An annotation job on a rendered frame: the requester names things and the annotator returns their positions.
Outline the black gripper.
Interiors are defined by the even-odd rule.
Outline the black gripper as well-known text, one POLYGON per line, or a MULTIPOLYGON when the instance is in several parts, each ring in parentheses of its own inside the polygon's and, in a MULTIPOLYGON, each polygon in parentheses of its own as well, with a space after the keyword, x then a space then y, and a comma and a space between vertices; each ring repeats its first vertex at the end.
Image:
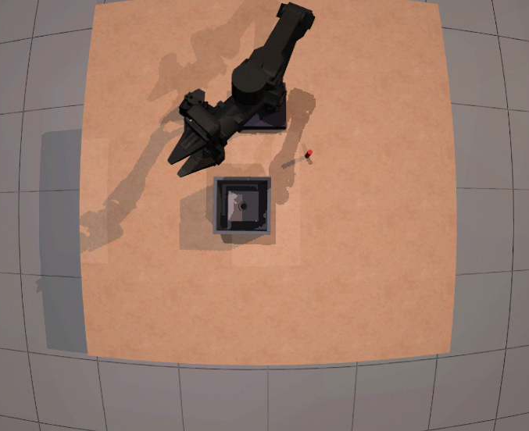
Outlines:
POLYGON ((193 104, 185 112, 184 132, 167 160, 173 165, 190 156, 177 173, 179 177, 219 166, 225 160, 227 140, 247 123, 243 112, 231 101, 217 104, 213 114, 202 104, 193 104))

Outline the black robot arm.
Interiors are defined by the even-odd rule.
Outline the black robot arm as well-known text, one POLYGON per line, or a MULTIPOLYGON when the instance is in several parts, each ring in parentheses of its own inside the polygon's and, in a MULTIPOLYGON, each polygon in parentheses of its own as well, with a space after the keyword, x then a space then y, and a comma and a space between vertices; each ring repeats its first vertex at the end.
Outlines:
MULTIPOLYGON (((256 48, 248 59, 234 68, 231 76, 232 95, 227 99, 245 115, 247 122, 258 112, 275 113, 286 102, 284 72, 290 61, 297 40, 304 37, 313 25, 312 10, 289 2, 281 3, 276 15, 279 17, 265 45, 256 48)), ((212 107, 205 102, 202 89, 184 95, 179 113, 187 117, 186 111, 193 104, 202 104, 212 114, 218 105, 212 107)), ((278 110, 280 109, 280 110, 278 110)))

